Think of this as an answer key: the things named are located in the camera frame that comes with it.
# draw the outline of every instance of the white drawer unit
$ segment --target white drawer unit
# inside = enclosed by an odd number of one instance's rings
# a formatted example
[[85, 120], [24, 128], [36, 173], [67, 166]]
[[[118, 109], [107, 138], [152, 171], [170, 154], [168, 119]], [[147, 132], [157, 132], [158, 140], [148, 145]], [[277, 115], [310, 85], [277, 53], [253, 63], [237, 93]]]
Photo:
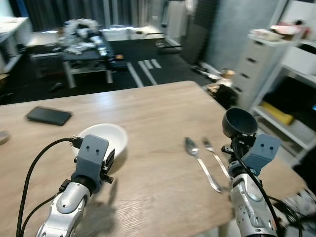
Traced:
[[282, 57], [289, 43], [270, 42], [248, 35], [246, 48], [239, 60], [232, 88], [238, 94], [237, 105], [245, 110], [250, 106], [265, 79]]

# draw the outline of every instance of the yellow object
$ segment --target yellow object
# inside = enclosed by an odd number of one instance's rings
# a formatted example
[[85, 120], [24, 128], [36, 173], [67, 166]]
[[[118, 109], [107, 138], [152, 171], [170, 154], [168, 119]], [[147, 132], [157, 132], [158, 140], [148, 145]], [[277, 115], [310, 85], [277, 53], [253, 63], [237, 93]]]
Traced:
[[261, 106], [266, 109], [270, 114], [276, 117], [280, 122], [290, 125], [294, 121], [294, 117], [292, 115], [288, 115], [283, 113], [282, 111], [278, 110], [276, 107], [273, 107], [269, 103], [263, 101]]

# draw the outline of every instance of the table leg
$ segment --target table leg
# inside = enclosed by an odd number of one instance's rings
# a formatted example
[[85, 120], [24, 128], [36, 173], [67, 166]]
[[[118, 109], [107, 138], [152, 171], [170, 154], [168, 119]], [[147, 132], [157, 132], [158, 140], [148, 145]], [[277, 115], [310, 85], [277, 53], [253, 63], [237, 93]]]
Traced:
[[76, 87], [74, 75], [70, 71], [69, 62], [68, 61], [64, 61], [63, 64], [64, 64], [64, 69], [65, 69], [66, 78], [67, 78], [67, 81], [68, 81], [69, 88]]
[[105, 74], [106, 74], [106, 77], [107, 77], [107, 83], [113, 83], [112, 71], [111, 70], [106, 70]]

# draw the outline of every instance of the spoon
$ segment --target spoon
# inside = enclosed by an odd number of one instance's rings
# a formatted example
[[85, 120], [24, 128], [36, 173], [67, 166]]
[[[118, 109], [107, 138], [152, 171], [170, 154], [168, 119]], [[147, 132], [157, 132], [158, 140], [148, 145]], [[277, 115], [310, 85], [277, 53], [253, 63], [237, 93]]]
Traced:
[[215, 191], [217, 191], [219, 193], [222, 193], [223, 192], [222, 187], [217, 183], [215, 178], [208, 172], [204, 162], [198, 156], [197, 145], [189, 137], [185, 138], [185, 148], [186, 148], [188, 154], [192, 155], [193, 157], [195, 157], [198, 160], [200, 166], [202, 167], [204, 173], [206, 174], [213, 189], [215, 189]]

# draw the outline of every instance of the black cable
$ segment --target black cable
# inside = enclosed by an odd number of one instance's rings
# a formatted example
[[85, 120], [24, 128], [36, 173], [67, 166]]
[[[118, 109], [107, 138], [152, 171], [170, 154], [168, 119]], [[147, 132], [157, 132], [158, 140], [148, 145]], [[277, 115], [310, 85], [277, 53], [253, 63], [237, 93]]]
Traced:
[[29, 171], [26, 175], [25, 178], [25, 183], [24, 183], [24, 188], [23, 188], [23, 193], [22, 193], [22, 198], [21, 198], [21, 204], [20, 204], [20, 209], [19, 209], [19, 216], [18, 216], [18, 223], [17, 223], [17, 227], [16, 227], [16, 237], [21, 237], [21, 226], [22, 226], [22, 218], [23, 218], [23, 210], [24, 210], [24, 205], [25, 205], [25, 200], [26, 200], [26, 194], [28, 191], [28, 187], [29, 187], [29, 181], [30, 181], [30, 177], [32, 174], [32, 171], [36, 165], [36, 163], [38, 162], [38, 160], [40, 159], [40, 157], [52, 146], [60, 143], [60, 142], [65, 142], [65, 141], [69, 141], [72, 142], [73, 138], [62, 138], [59, 139], [57, 141], [54, 141], [52, 143], [50, 143], [48, 146], [46, 146], [38, 155], [37, 157], [34, 159], [34, 161], [32, 162]]
[[[297, 222], [298, 235], [299, 235], [299, 237], [302, 237], [303, 236], [303, 227], [302, 227], [302, 224], [299, 222], [300, 218], [298, 217], [296, 212], [289, 205], [287, 205], [285, 202], [283, 202], [275, 197], [271, 197], [271, 196], [268, 196], [268, 198], [280, 203], [285, 208], [285, 210], [288, 212], [288, 213], [286, 213], [287, 220], [289, 221], [290, 225], [293, 225], [293, 223]], [[291, 221], [289, 219], [289, 215], [293, 217], [294, 221]]]
[[234, 151], [234, 155], [235, 158], [239, 161], [239, 163], [241, 164], [241, 166], [245, 169], [245, 171], [247, 172], [247, 174], [250, 176], [250, 178], [253, 180], [253, 182], [257, 185], [258, 189], [260, 190], [260, 192], [262, 193], [263, 198], [265, 199], [268, 208], [272, 214], [272, 217], [274, 219], [274, 222], [276, 224], [276, 234], [279, 236], [279, 231], [281, 230], [281, 226], [277, 220], [277, 215], [272, 207], [272, 204], [266, 194], [266, 192], [264, 191], [264, 189], [262, 188], [261, 184], [259, 183], [259, 181], [255, 178], [255, 176], [253, 175], [253, 173], [250, 171], [250, 169], [245, 165], [245, 163], [242, 161], [242, 159], [239, 157], [239, 148], [238, 148], [238, 139], [239, 136], [234, 137], [232, 139], [232, 149]]
[[24, 223], [23, 223], [23, 226], [22, 226], [22, 230], [21, 230], [21, 237], [23, 237], [24, 235], [24, 230], [26, 228], [26, 225], [29, 221], [29, 219], [31, 218], [31, 216], [38, 210], [40, 209], [42, 206], [44, 206], [46, 203], [48, 203], [49, 201], [52, 201], [58, 194], [60, 194], [60, 192], [56, 193], [54, 196], [51, 196], [49, 199], [43, 201], [41, 204], [39, 204], [37, 207], [35, 207], [31, 212], [30, 214], [28, 215], [28, 217], [25, 219]]

